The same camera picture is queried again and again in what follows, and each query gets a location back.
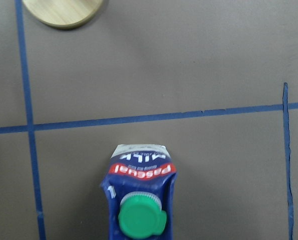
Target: gray floor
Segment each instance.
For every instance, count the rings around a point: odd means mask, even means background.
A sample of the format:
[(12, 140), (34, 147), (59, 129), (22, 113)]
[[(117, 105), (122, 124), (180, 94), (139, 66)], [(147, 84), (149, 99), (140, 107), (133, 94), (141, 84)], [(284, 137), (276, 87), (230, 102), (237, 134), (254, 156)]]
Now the gray floor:
[[(298, 0), (107, 1), (85, 26), (24, 9), (35, 124), (298, 102)], [(26, 125), (13, 1), (0, 1), (0, 127)], [(298, 109), (290, 111), (298, 240)], [(282, 111), (36, 132), (47, 240), (107, 239), (118, 144), (166, 145), (174, 239), (288, 239)], [(27, 133), (0, 134), (0, 240), (38, 240)]]

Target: green bottle cap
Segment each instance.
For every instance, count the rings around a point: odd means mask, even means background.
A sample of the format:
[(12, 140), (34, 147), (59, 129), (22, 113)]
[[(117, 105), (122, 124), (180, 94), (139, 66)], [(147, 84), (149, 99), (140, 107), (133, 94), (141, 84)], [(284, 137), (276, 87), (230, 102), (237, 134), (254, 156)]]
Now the green bottle cap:
[(119, 225), (121, 231), (132, 239), (145, 239), (161, 235), (167, 221), (158, 196), (144, 191), (134, 191), (124, 196), (120, 203)]

